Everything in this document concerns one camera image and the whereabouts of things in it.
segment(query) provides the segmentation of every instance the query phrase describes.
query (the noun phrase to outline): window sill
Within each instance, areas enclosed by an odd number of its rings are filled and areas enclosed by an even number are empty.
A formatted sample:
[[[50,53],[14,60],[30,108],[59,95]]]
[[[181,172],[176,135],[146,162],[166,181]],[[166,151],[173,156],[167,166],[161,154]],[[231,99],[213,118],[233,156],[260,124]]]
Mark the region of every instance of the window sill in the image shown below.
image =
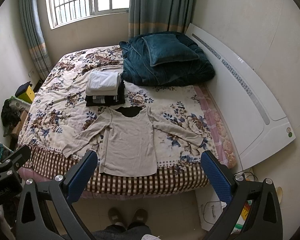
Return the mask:
[[[71,23],[79,22],[79,21],[94,18],[94,17],[105,16],[105,15],[110,15],[110,14],[123,14],[123,13],[128,13],[128,12],[129,12],[129,9],[125,9],[125,11],[120,11],[120,12],[115,12],[115,13],[104,13],[104,14],[91,15],[91,16],[88,16],[88,17],[84,17],[84,18],[80,18],[80,19],[76,19],[76,20],[73,20],[73,21],[70,21],[70,22],[63,23],[63,24],[57,25],[55,27],[50,26],[50,29],[54,30],[54,29],[57,29],[59,27],[71,24]]]

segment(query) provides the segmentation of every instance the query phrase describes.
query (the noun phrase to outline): metal screw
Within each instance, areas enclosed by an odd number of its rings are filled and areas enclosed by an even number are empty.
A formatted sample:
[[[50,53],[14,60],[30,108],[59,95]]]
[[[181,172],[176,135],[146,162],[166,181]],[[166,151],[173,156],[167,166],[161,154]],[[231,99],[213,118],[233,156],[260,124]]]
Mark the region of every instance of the metal screw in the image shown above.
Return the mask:
[[[270,184],[270,185],[271,185],[271,184],[272,184],[272,180],[269,179],[269,178],[267,178],[267,179],[266,179],[266,184]]]
[[[27,179],[26,184],[30,185],[30,184],[32,184],[32,182],[33,182],[33,179]]]
[[[240,174],[237,174],[237,175],[235,176],[235,179],[236,179],[237,181],[243,181],[243,176],[240,175]]]
[[[61,180],[63,180],[63,176],[57,175],[54,179],[55,179],[55,181],[61,181]]]

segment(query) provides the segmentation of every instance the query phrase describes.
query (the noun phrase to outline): brown slipper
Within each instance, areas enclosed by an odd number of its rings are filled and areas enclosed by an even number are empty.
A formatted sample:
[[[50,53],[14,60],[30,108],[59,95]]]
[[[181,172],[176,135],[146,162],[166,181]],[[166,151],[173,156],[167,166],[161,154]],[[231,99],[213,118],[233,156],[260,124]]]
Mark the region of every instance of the brown slipper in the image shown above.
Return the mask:
[[[147,220],[148,220],[148,212],[146,210],[144,210],[143,208],[139,208],[134,213],[134,216],[132,218],[132,223],[133,222],[146,223]]]
[[[117,210],[116,208],[110,208],[108,211],[108,217],[109,220],[111,221],[111,223],[114,225],[115,223],[122,223],[124,225],[124,227],[127,227],[126,222],[124,221],[121,213],[119,210]]]

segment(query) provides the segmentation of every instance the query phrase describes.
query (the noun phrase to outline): bed sheet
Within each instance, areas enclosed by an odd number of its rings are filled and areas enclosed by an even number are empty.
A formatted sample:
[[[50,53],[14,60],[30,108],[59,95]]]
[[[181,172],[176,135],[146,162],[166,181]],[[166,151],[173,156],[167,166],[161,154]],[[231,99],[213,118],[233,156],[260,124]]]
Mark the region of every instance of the bed sheet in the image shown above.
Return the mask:
[[[85,106],[84,91],[90,70],[122,71],[122,62],[118,46],[78,51],[60,59],[36,93],[19,136],[18,145],[26,144],[32,151],[25,168],[52,179],[65,174],[79,161],[77,155],[66,159],[61,146],[88,128],[104,110],[104,107]],[[123,106],[150,106],[152,111],[171,122],[201,135],[205,143],[198,148],[156,130],[156,174],[117,177],[99,173],[97,168],[87,185],[88,191],[132,196],[172,194],[202,187],[208,183],[200,167],[200,155],[204,150],[211,150],[228,167],[235,165],[235,159],[222,147],[214,121],[209,120],[210,117],[207,120],[208,113],[202,112],[204,95],[200,94],[199,87],[138,87],[128,82],[125,85],[126,103]],[[100,153],[102,139],[103,135],[99,134],[84,151],[92,149]]]

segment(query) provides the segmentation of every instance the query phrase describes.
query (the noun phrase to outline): beige shirt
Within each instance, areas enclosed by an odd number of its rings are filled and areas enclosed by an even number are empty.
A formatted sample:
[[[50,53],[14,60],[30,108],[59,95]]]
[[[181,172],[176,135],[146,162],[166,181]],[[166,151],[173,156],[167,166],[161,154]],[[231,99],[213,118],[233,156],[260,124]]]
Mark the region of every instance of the beige shirt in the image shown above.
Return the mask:
[[[152,113],[149,107],[142,109],[135,117],[125,117],[107,108],[86,130],[80,132],[73,142],[67,144],[62,153],[65,157],[77,153],[88,145],[95,135],[105,130],[99,172],[124,177],[152,175],[157,171],[154,128],[197,146],[203,141],[202,137],[195,133]]]

